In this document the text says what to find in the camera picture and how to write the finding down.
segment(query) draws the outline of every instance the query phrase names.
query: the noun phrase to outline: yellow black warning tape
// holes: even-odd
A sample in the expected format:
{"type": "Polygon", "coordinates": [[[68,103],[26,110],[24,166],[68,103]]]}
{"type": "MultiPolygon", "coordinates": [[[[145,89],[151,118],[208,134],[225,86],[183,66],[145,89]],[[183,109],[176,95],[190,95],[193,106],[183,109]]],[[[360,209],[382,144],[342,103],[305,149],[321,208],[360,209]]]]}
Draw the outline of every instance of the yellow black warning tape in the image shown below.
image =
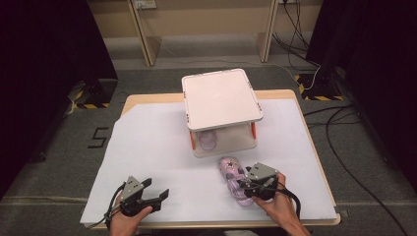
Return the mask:
{"type": "Polygon", "coordinates": [[[81,90],[76,97],[73,108],[82,108],[82,109],[96,109],[96,108],[108,108],[110,103],[97,103],[97,104],[87,104],[79,103],[77,100],[83,95],[83,90],[81,90]]]}
{"type": "Polygon", "coordinates": [[[310,95],[309,91],[306,90],[302,83],[300,83],[300,76],[295,76],[294,79],[298,84],[301,97],[305,100],[343,100],[341,95],[310,95]]]}
{"type": "Polygon", "coordinates": [[[100,104],[79,104],[76,103],[77,108],[83,108],[83,109],[96,109],[96,108],[108,108],[110,105],[109,103],[100,103],[100,104]]]}

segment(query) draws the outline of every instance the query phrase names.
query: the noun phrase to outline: white storage box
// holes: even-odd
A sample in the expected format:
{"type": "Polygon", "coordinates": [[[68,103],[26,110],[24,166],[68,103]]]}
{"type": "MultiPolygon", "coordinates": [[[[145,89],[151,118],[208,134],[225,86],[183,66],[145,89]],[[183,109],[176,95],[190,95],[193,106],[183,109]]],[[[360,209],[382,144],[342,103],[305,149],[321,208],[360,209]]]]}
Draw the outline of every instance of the white storage box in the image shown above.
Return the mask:
{"type": "Polygon", "coordinates": [[[182,88],[195,156],[257,146],[255,122],[264,114],[245,71],[187,76],[182,88]]]}

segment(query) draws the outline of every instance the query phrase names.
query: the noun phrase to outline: box lid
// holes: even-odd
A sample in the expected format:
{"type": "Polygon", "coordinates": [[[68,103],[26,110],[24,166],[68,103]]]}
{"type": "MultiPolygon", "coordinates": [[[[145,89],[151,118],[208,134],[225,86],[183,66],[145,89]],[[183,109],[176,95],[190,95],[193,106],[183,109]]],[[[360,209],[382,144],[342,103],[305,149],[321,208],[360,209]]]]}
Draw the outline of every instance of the box lid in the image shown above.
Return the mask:
{"type": "Polygon", "coordinates": [[[187,76],[182,87],[191,131],[256,122],[264,117],[242,69],[187,76]]]}

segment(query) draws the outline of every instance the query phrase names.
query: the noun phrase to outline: sneaker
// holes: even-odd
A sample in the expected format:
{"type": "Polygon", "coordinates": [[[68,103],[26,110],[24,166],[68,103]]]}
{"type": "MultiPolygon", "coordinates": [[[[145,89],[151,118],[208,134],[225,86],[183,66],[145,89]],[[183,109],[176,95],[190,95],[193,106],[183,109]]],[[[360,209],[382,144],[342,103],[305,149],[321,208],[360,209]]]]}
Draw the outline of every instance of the sneaker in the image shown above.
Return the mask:
{"type": "Polygon", "coordinates": [[[252,205],[254,201],[245,195],[244,190],[240,188],[238,183],[239,180],[245,179],[246,176],[245,170],[236,158],[230,156],[222,157],[218,167],[221,175],[227,181],[227,188],[237,203],[243,207],[252,205]]]}

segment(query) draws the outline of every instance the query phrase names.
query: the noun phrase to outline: wrist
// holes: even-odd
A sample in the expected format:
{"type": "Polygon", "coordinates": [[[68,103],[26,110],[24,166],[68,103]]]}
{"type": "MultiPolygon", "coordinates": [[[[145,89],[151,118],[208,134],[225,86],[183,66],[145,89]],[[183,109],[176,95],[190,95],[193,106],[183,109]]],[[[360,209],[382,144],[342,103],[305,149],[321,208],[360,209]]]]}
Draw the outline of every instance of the wrist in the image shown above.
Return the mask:
{"type": "Polygon", "coordinates": [[[310,236],[310,232],[301,223],[289,224],[283,227],[290,236],[310,236]]]}

